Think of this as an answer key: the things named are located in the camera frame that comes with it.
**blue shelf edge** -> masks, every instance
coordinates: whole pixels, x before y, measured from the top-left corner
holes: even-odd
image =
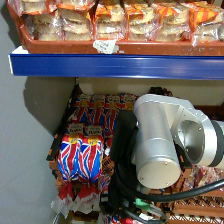
[[[224,80],[224,57],[21,54],[9,55],[15,76]]]

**union jack packaging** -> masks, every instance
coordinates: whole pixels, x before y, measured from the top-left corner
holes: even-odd
[[[112,136],[119,110],[121,109],[121,101],[119,95],[107,95],[105,104],[105,136]]]
[[[77,128],[77,132],[65,134],[58,155],[58,169],[62,174],[65,185],[61,188],[51,208],[57,213],[67,217],[73,204],[73,193],[71,181],[78,180],[78,158],[83,141],[83,134]]]
[[[87,94],[81,94],[77,97],[74,112],[68,119],[69,122],[87,124],[90,98],[91,96]]]
[[[132,110],[136,100],[136,95],[125,93],[121,94],[121,109],[122,110]]]
[[[93,95],[89,105],[88,123],[94,125],[104,124],[105,95]]]

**product package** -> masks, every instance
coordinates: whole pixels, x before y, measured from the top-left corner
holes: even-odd
[[[58,11],[28,16],[25,26],[31,38],[39,41],[61,41],[63,38]]]
[[[178,3],[153,3],[160,27],[155,40],[160,42],[180,41],[190,38],[189,9]]]
[[[74,124],[72,133],[66,133],[60,145],[58,154],[58,169],[62,175],[65,185],[60,189],[58,196],[52,202],[51,208],[57,213],[67,217],[73,205],[72,181],[78,180],[79,155],[83,142],[83,129]]]
[[[190,27],[192,31],[192,45],[200,42],[218,41],[219,29],[223,24],[224,10],[206,1],[182,4],[190,10]]]
[[[88,123],[88,111],[91,96],[87,94],[80,94],[74,105],[74,112],[68,118],[69,122],[73,123]]]
[[[127,18],[127,39],[133,41],[148,41],[153,39],[157,20],[153,8],[148,7],[143,0],[125,0]]]
[[[57,7],[69,10],[88,11],[95,4],[95,0],[57,0]]]
[[[121,109],[132,110],[136,101],[136,95],[130,93],[121,94]]]
[[[125,38],[125,16],[119,0],[100,0],[95,13],[95,39]]]
[[[113,130],[119,110],[121,109],[121,101],[119,95],[107,95],[105,104],[105,136],[113,136]]]
[[[62,30],[65,41],[88,41],[92,39],[92,21],[89,11],[61,9]]]
[[[8,3],[18,16],[50,13],[56,9],[55,0],[8,0]]]
[[[93,95],[89,105],[88,123],[93,125],[104,125],[105,95]]]

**snack package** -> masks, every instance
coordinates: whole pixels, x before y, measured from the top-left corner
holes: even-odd
[[[52,202],[51,208],[57,213],[67,217],[73,205],[73,193],[71,181],[78,180],[78,159],[83,142],[83,132],[79,127],[73,126],[73,133],[63,136],[58,155],[58,169],[66,183]]]
[[[60,10],[65,41],[88,41],[92,39],[92,23],[88,11]]]
[[[95,13],[95,39],[122,40],[126,21],[119,0],[100,0]]]
[[[88,123],[104,125],[105,95],[93,95],[89,104]]]
[[[58,12],[28,16],[25,25],[30,36],[39,41],[62,40],[61,20]]]
[[[157,20],[153,8],[148,7],[143,0],[125,0],[127,18],[127,39],[133,41],[148,41],[153,39]]]
[[[95,4],[95,0],[57,0],[57,7],[69,10],[88,11]]]
[[[192,31],[192,45],[200,42],[218,41],[219,29],[223,24],[224,10],[206,1],[183,3],[190,10],[189,22]]]
[[[56,10],[55,0],[8,0],[8,3],[18,16],[38,15]]]
[[[86,184],[96,183],[101,174],[103,127],[90,125],[79,154],[79,181]]]
[[[119,95],[107,95],[105,104],[105,136],[112,136],[119,110],[121,109],[121,101]]]
[[[136,95],[125,93],[121,94],[121,109],[132,110],[136,101]]]
[[[178,3],[153,3],[160,27],[155,40],[160,42],[180,41],[190,38],[189,10]]]
[[[74,105],[74,112],[68,118],[69,122],[87,124],[88,110],[91,96],[87,94],[80,94]]]

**white wall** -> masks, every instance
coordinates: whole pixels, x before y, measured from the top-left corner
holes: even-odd
[[[45,158],[74,80],[11,75],[7,55],[19,41],[4,1],[0,9],[0,223],[52,223],[55,214],[50,203],[56,190]],[[193,104],[224,101],[224,81],[79,80],[89,94],[141,95],[151,86],[162,86]]]

